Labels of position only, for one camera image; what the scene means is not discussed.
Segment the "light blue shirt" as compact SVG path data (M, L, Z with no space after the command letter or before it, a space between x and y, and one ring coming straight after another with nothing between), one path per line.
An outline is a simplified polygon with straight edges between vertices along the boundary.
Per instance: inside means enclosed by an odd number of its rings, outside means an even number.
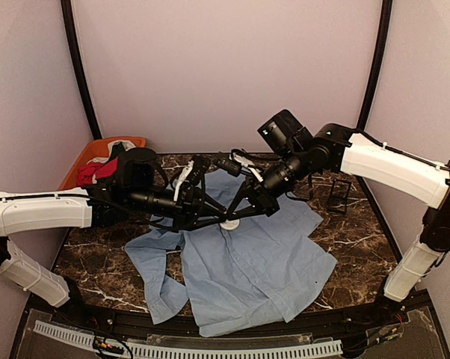
M310 239L321 216L281 197L271 216L178 233L151 230L125 250L155 324L190 304L203 337L290 322L317 299L336 259Z

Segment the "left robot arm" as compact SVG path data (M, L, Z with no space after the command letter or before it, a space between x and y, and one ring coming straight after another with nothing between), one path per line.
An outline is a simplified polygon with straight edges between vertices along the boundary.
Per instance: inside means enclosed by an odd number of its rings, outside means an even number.
M42 298L75 326L91 320L91 310L73 294L72 284L45 269L11 239L17 233L59 228L107 227L133 218L169 231L194 230L206 218L225 218L226 209L206 193L206 157L193 156L176 184L156 153L134 147L114 158L112 175L93 184L31 194L0 192L0 276Z

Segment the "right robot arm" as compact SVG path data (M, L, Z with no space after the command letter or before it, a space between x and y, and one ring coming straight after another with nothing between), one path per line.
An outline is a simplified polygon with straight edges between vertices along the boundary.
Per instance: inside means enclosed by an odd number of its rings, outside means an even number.
M383 187L419 204L421 231L384 282L383 296L367 309L368 319L382 325L396 312L411 289L450 252L450 162L424 159L391 147L361 129L336 123L316 134L287 109L276 113L258 133L280 160L263 174L248 178L238 190L224 219L274 214L278 197L297 181L321 171L343 173Z

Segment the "black brooch holder stand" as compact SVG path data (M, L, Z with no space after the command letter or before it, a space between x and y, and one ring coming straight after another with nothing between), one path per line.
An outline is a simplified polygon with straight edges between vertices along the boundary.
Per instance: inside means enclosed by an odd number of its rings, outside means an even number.
M327 199L329 212L346 215L348 211L348 197L351 192L352 182L343 179L333 179L330 193Z

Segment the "white cloth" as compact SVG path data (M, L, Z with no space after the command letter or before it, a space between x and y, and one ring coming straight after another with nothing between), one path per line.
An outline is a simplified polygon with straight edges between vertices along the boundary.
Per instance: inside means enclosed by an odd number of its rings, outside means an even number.
M114 141L108 142L108 144L107 144L109 153L112 153L114 146L116 146L118 144L121 144L125 151L138 147L134 142L132 142L130 140L114 140Z

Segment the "red cloth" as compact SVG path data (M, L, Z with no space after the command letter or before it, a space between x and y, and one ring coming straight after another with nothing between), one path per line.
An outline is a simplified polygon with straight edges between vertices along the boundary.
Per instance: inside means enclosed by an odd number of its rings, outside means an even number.
M117 171L118 158L108 162L90 162L81 166L76 175L76 185L83 187L97 184L100 180L112 178Z

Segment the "orange plastic basket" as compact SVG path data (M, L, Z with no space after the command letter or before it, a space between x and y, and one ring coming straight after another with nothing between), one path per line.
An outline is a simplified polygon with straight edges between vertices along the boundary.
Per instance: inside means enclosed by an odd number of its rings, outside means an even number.
M108 158L111 152L109 150L109 144L117 141L130 141L136 147L145 147L147 145L145 138L134 136L118 136L92 141L82 150L81 154L75 160L59 189L67 190L76 187L76 176L79 168L96 157Z

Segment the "black right frame pole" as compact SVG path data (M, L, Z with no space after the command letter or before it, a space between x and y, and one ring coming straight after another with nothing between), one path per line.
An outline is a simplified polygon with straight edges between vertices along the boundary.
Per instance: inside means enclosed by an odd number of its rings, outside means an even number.
M386 51L389 26L392 16L392 5L393 0L383 0L381 2L380 18L377 28L375 49L372 57L372 62L369 71L369 78L363 96L360 114L357 119L356 128L361 132L364 132L366 130L366 125L369 121L372 105L377 90L378 80L380 78L380 72Z

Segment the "black frame pole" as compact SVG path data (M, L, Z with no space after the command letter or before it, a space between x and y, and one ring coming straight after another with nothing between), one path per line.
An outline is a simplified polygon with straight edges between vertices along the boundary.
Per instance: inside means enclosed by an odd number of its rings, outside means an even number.
M372 57L372 62L369 71L369 78L363 96L360 114L357 119L356 128L361 132L364 132L366 130L366 125L369 121L372 105L377 90L378 80L380 78L380 72L386 51L389 26L392 16L392 5L393 0L383 0L381 2L380 18L377 28L375 49Z
M75 28L75 19L73 15L73 3L70 0L60 0L61 12L63 17L64 29L67 37L70 58L72 61L75 81L81 98L81 103L87 119L87 124L93 140L102 139L102 133L99 128L99 122L93 107L90 95L84 65L81 59L81 50L79 48L77 32Z

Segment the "black left frame pole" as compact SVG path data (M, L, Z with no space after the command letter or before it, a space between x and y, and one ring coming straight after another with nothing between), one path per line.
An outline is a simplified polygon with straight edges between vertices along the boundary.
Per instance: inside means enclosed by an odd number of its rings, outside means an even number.
M87 119L87 124L93 140L102 139L102 133L99 128L99 122L93 107L90 95L84 65L81 59L81 50L79 48L77 32L75 28L75 19L73 15L73 3L70 0L60 0L61 12L63 17L64 29L67 37L70 58L72 61L75 81L81 98L81 103Z

